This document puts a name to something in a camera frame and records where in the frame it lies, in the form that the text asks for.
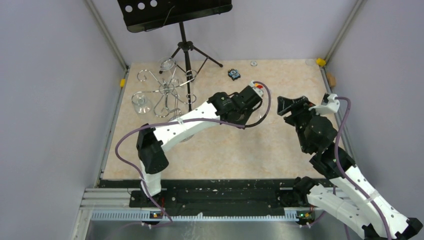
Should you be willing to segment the large plain wine glass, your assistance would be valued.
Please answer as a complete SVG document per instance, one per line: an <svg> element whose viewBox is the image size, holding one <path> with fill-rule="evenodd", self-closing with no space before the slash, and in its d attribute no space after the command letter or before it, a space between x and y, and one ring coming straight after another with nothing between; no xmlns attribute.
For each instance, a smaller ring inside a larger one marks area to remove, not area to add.
<svg viewBox="0 0 424 240"><path fill-rule="evenodd" d="M257 120L260 120L267 113L268 107L266 105L262 105L255 113L257 113Z"/></svg>

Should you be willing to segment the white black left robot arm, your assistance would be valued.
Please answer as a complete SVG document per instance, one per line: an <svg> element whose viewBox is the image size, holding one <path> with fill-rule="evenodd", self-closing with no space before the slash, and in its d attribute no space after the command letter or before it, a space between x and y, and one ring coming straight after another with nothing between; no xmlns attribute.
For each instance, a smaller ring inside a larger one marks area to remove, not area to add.
<svg viewBox="0 0 424 240"><path fill-rule="evenodd" d="M261 106L265 87L251 82L241 92L217 92L187 114L167 125L145 124L137 137L136 149L142 166L141 200L149 207L160 202L161 177L169 161L166 152L183 140L205 129L229 123L247 128L251 115Z"/></svg>

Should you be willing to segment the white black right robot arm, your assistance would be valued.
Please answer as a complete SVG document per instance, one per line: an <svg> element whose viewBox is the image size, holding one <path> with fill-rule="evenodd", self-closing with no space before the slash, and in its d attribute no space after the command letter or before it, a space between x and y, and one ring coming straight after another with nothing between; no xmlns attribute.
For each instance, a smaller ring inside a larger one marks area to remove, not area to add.
<svg viewBox="0 0 424 240"><path fill-rule="evenodd" d="M277 98L277 114L295 128L302 152L312 156L313 168L348 196L342 199L316 180L300 177L292 187L293 200L324 210L363 240L409 240L423 223L388 203L340 147L344 124L335 128L327 116L338 112L341 100L336 94L325 94L319 105L305 96Z"/></svg>

